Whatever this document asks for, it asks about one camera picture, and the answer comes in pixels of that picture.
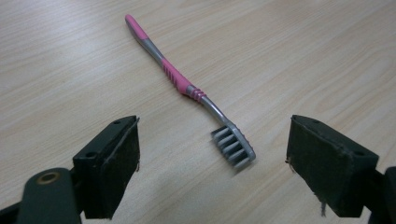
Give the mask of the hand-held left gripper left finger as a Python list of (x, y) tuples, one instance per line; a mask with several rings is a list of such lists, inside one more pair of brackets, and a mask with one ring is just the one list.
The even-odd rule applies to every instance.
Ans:
[(73, 157), (80, 208), (87, 219), (111, 219), (138, 169), (137, 116), (110, 122)]

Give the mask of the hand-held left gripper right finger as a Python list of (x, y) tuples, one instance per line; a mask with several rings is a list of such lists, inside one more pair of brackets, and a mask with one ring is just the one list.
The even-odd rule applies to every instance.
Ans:
[(287, 162), (339, 217), (359, 217), (362, 187), (379, 156), (325, 123), (291, 117)]

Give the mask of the pink and grey toothbrush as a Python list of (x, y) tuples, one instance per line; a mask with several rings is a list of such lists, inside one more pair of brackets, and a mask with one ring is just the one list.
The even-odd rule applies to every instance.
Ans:
[(245, 168), (251, 164), (256, 159), (256, 154), (238, 127), (202, 90), (195, 87), (162, 55), (134, 17), (126, 15), (125, 21), (132, 36), (161, 67), (177, 91), (201, 104), (221, 124), (220, 128), (211, 133), (211, 137), (226, 161), (235, 169)]

